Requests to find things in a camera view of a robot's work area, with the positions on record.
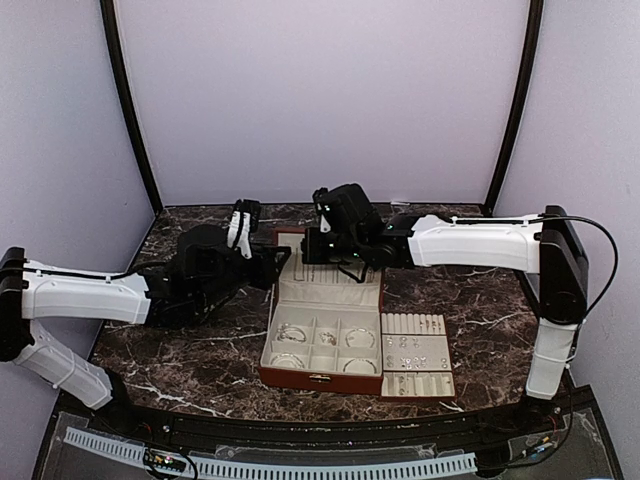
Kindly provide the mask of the brown jewelry display tray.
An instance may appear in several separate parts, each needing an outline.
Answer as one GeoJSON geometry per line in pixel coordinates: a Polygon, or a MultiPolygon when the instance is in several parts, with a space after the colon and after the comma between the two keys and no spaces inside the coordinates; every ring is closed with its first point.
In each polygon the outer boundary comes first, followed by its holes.
{"type": "Polygon", "coordinates": [[[456,397],[442,315],[383,313],[381,397],[447,400],[456,397]]]}

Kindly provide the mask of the black left frame post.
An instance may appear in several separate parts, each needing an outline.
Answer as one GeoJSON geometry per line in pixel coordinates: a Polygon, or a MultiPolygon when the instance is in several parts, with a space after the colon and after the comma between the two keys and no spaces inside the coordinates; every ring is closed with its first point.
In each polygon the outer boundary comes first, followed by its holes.
{"type": "Polygon", "coordinates": [[[154,215],[158,216],[164,210],[164,205],[152,172],[136,107],[134,105],[118,28],[116,4],[112,0],[100,0],[99,5],[104,37],[121,113],[147,199],[154,215]]]}

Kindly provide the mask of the black right frame post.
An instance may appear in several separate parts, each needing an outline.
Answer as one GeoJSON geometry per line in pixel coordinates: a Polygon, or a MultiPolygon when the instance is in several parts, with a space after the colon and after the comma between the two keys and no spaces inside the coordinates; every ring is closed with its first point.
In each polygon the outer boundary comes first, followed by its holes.
{"type": "Polygon", "coordinates": [[[531,0],[529,2],[513,98],[489,188],[482,204],[482,211],[486,216],[492,216],[495,213],[516,145],[536,59],[544,4],[543,0],[531,0]]]}

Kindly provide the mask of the black frame post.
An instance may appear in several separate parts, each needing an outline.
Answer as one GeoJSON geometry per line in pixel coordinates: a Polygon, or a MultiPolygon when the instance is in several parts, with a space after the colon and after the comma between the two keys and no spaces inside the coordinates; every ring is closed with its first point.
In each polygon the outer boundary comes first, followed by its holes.
{"type": "Polygon", "coordinates": [[[529,2],[513,98],[489,188],[482,204],[482,211],[486,216],[492,216],[495,213],[516,145],[536,59],[544,4],[543,0],[531,0],[529,2]]]}
{"type": "Polygon", "coordinates": [[[112,0],[100,0],[99,5],[104,37],[121,113],[147,199],[154,215],[158,216],[164,210],[164,205],[152,172],[136,107],[134,105],[118,28],[116,4],[112,0]]]}

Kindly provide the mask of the red wooden jewelry box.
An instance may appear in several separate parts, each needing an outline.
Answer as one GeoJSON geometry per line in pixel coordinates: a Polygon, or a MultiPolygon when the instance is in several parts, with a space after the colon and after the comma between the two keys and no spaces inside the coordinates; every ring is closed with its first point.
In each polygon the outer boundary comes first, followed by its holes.
{"type": "Polygon", "coordinates": [[[275,230],[291,249],[273,288],[259,375],[267,386],[378,396],[383,381],[381,305],[384,276],[364,264],[337,268],[302,261],[304,230],[275,230]]]}

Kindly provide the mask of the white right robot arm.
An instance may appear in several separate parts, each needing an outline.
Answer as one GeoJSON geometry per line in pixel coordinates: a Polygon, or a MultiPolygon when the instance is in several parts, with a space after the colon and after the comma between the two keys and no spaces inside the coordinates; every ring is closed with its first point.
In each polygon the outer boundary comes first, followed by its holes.
{"type": "Polygon", "coordinates": [[[499,269],[538,278],[538,327],[525,383],[527,397],[510,413],[521,434],[534,432],[549,416],[549,405],[576,356],[580,331],[601,301],[591,298],[589,260],[574,228],[582,223],[605,233],[598,222],[549,205],[519,217],[446,217],[398,214],[388,221],[370,210],[364,217],[319,205],[319,223],[300,244],[309,265],[356,262],[369,270],[444,266],[499,269]]]}

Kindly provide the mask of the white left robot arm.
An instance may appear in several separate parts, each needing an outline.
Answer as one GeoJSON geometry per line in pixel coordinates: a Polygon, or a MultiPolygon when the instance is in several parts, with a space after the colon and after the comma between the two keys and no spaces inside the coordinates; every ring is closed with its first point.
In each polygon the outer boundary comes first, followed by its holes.
{"type": "Polygon", "coordinates": [[[134,435],[141,415],[129,405],[119,375],[78,355],[47,331],[44,321],[189,328],[207,321],[246,286],[270,289],[290,254],[288,247],[270,245],[256,245],[247,254],[196,246],[167,262],[106,273],[48,266],[11,247],[1,257],[1,359],[100,412],[120,436],[134,435]]]}

